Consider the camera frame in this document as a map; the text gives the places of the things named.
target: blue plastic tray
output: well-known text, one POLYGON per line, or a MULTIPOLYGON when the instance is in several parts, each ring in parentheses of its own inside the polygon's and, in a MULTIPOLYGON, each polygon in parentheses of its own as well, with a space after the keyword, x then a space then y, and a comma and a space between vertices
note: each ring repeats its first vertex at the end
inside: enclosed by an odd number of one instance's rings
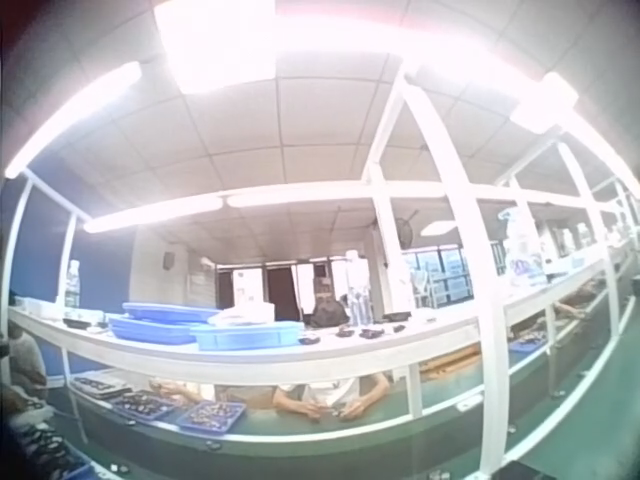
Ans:
POLYGON ((113 410, 115 412, 118 412, 123 417, 133 418, 134 420, 140 420, 142 422, 153 422, 154 420, 158 420, 159 418, 171 413, 177 407, 175 403, 170 402, 169 400, 160 398, 158 395, 156 395, 153 392, 147 392, 147 391, 141 390, 134 393, 139 393, 139 394, 152 397, 161 405, 166 406, 167 409, 164 412, 156 412, 153 415, 143 415, 141 413, 132 412, 131 410, 127 410, 126 408, 121 407, 120 404, 124 402, 124 398, 120 397, 120 398, 116 398, 115 400, 111 400, 111 405, 113 405, 113 410))
POLYGON ((109 315, 111 332, 123 340, 157 343, 161 345, 184 345, 196 341, 191 334, 191 324, 167 325, 163 323, 134 320, 121 315, 109 315))
POLYGON ((184 415, 182 415, 176 421, 176 425, 178 425, 178 427, 180 427, 183 430, 190 430, 192 432, 205 433, 205 434, 208 434, 208 435, 223 435, 223 434, 227 433, 231 429, 233 424, 236 423, 236 421, 244 413, 246 408, 247 407, 245 406, 244 403, 202 402, 202 403, 199 403, 198 405, 196 405, 195 407, 193 407, 191 410, 189 410, 184 415), (222 426, 221 428, 209 428, 209 427, 203 427, 202 425, 194 425, 193 423, 191 423, 190 417, 191 417, 192 414, 198 412, 199 410, 201 410, 202 408, 204 408, 204 407, 206 407, 208 405, 219 405, 219 404, 224 404, 224 405, 230 406, 230 407, 232 407, 234 409, 234 412, 228 417, 222 417, 222 416, 220 416, 220 417, 212 416, 211 417, 211 418, 215 418, 215 419, 218 419, 218 420, 225 420, 226 423, 225 423, 224 426, 222 426))
POLYGON ((69 451, 82 460, 85 465, 71 472, 69 475, 63 477, 63 480, 94 480, 99 478, 93 465, 91 465, 91 459, 87 457, 80 450, 72 446, 69 442, 65 441, 69 451))
POLYGON ((209 318, 220 313, 217 308, 195 308, 156 303, 123 303, 122 308, 135 319, 165 323, 206 323, 209 318))
POLYGON ((509 351, 514 353, 530 353, 539 349, 545 343, 546 343, 545 340, 540 340, 539 342, 535 342, 535 343, 513 342, 509 344, 509 351))
POLYGON ((242 327, 193 327, 198 349, 203 352, 217 350, 257 350, 298 345, 304 324, 301 322, 274 322, 269 325, 242 327))

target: green floor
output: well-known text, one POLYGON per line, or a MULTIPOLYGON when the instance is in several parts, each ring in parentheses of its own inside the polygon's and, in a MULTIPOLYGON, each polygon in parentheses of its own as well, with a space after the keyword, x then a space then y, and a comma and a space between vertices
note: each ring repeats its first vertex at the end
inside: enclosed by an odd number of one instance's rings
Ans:
POLYGON ((600 376, 524 463, 562 480, 635 478, 630 472, 640 440, 638 345, 636 309, 600 376))

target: tray of components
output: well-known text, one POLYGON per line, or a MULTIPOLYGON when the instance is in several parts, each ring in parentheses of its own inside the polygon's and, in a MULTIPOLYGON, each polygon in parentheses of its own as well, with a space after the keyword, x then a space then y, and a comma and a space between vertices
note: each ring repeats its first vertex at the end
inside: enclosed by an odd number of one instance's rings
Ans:
POLYGON ((112 400, 111 405, 120 415, 143 422, 152 422, 176 409, 174 402, 145 390, 125 393, 112 400))
POLYGON ((101 375, 76 375, 71 386, 96 399, 114 398, 131 391, 126 382, 101 375))
POLYGON ((222 435, 229 431, 245 411, 243 403, 202 402, 178 419, 183 430, 222 435))
POLYGON ((91 461, 69 445, 53 428, 30 426, 16 431, 16 436, 38 478, 46 480, 96 478, 91 461))

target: ceiling light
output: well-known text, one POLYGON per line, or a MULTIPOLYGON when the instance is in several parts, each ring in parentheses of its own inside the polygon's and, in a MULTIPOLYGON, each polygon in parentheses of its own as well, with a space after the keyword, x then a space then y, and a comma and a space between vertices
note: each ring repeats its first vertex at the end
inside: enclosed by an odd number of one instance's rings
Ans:
POLYGON ((260 207, 287 203, 322 202, 371 198, 371 189, 360 182, 314 182, 297 185, 272 185, 260 193, 232 195, 227 198, 231 207, 260 207))
POLYGON ((550 72, 511 114, 511 121, 535 134, 542 134, 572 112, 578 93, 560 75, 550 72))
POLYGON ((455 220, 439 220, 424 227, 420 232, 420 235, 423 237, 437 237, 450 232, 456 228, 456 226, 455 220))
POLYGON ((103 75, 71 97, 54 113, 18 151, 4 173, 15 178, 56 137, 74 123, 88 117, 121 95, 140 79, 142 72, 138 62, 122 65, 103 75))
POLYGON ((171 0, 154 13, 182 93, 275 78, 275 0, 171 0))
POLYGON ((195 195, 105 215, 87 222, 84 229, 89 233, 98 233, 133 225, 162 222, 195 213, 219 210, 223 204, 222 199, 215 193, 195 195))

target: white cloth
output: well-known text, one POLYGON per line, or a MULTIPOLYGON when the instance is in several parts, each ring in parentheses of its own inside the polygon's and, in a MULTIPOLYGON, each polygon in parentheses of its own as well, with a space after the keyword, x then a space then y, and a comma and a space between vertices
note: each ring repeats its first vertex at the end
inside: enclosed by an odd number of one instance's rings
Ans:
POLYGON ((38 372, 46 376, 42 353, 35 339, 28 333, 23 332, 20 338, 10 339, 9 348, 11 362, 21 370, 38 372))
MULTIPOLYGON (((296 385, 281 385, 280 389, 291 392, 296 385)), ((360 397, 360 379, 348 378, 335 382, 317 382, 304 385, 302 401, 333 407, 357 400, 360 397)))

